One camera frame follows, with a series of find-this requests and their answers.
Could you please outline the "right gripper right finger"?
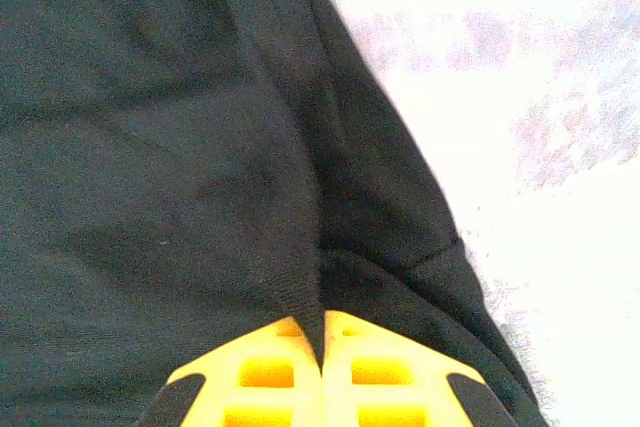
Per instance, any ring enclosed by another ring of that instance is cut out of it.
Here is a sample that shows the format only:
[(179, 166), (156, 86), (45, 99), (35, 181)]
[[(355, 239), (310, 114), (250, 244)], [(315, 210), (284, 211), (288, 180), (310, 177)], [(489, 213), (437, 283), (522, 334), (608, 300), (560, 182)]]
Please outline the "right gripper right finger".
[(340, 311), (325, 314), (329, 426), (513, 426), (473, 368)]

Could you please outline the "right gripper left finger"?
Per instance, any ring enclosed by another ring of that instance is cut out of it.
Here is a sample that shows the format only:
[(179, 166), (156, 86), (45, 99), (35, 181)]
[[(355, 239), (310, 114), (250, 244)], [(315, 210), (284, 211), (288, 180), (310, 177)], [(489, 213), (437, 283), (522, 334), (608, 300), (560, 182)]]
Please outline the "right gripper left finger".
[(321, 376), (301, 327), (285, 318), (179, 367), (139, 426), (321, 426)]

